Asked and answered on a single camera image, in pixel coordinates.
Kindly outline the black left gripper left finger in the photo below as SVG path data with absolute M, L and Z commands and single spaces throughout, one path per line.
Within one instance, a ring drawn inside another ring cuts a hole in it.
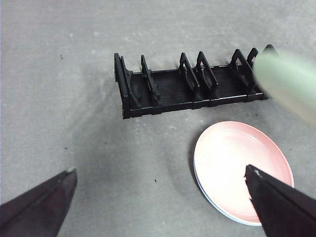
M 70 209 L 77 170 L 62 171 L 0 206 L 2 237 L 56 237 Z

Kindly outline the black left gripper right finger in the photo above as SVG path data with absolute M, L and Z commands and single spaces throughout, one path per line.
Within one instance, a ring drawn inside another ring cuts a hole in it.
M 314 237 L 316 200 L 253 165 L 245 169 L 250 201 L 268 237 Z

